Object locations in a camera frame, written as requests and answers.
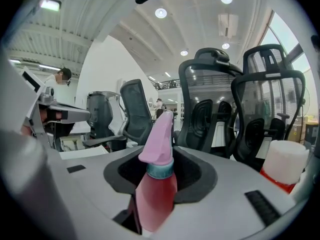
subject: large window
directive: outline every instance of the large window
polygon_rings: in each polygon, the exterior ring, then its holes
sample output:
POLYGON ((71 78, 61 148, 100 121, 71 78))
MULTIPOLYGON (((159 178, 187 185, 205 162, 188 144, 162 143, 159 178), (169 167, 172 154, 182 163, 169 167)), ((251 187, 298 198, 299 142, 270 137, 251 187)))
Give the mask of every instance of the large window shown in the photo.
POLYGON ((272 13, 270 21, 265 30, 264 36, 260 41, 260 45, 280 44, 282 45, 285 56, 291 63, 294 70, 299 70, 304 73, 306 83, 306 93, 304 98, 309 99, 309 108, 307 115, 318 116, 318 102, 315 80, 310 70, 308 59, 302 50, 294 33, 288 25, 275 12, 272 13))

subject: hand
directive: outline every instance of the hand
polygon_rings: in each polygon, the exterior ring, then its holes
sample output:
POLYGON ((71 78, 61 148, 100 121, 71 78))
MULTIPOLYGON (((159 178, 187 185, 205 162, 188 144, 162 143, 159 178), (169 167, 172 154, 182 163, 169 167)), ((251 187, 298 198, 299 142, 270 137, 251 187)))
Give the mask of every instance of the hand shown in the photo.
MULTIPOLYGON (((48 114, 47 114, 47 110, 46 109, 40 109, 40 117, 41 117, 41 121, 44 122, 46 121, 48 114)), ((56 119, 61 119, 62 118, 62 113, 61 112, 57 112, 56 113, 56 119)), ((23 125, 21 128, 21 133, 23 135, 30 135, 32 134, 32 130, 30 129, 30 127, 23 125)))

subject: white lid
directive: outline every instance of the white lid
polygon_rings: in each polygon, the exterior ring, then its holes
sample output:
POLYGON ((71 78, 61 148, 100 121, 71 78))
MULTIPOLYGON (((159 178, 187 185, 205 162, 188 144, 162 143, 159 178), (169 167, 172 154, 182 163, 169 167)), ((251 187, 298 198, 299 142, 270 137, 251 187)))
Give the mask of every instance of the white lid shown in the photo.
POLYGON ((306 166, 309 150, 288 140, 273 140, 270 143, 264 171, 275 181, 295 184, 306 166))

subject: pink liquid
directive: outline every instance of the pink liquid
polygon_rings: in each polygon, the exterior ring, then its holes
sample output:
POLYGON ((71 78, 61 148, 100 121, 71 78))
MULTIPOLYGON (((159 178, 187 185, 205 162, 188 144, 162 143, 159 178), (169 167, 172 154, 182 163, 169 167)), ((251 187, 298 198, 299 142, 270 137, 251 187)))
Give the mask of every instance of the pink liquid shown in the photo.
POLYGON ((144 229, 154 232, 161 226, 173 210, 176 193, 175 174, 155 179, 145 173, 135 190, 139 220, 144 229))
POLYGON ((260 174, 263 175, 264 177, 266 177, 269 181, 271 181, 272 183, 276 184, 278 187, 282 188, 285 192, 287 192, 288 194, 291 193, 291 191, 294 189, 296 184, 284 184, 281 183, 279 181, 274 180, 273 178, 271 178, 264 170, 264 168, 262 167, 260 174))

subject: chair armrest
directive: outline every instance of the chair armrest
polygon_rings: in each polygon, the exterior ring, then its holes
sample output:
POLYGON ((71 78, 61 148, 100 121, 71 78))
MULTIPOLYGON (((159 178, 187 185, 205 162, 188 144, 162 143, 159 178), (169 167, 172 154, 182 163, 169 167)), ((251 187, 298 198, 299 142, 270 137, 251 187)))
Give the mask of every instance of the chair armrest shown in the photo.
POLYGON ((99 146, 105 142, 125 141, 126 139, 127 139, 127 137, 125 137, 123 135, 119 135, 119 136, 109 136, 109 137, 105 137, 105 138, 89 139, 89 140, 83 141, 82 143, 86 148, 92 148, 95 146, 99 146))

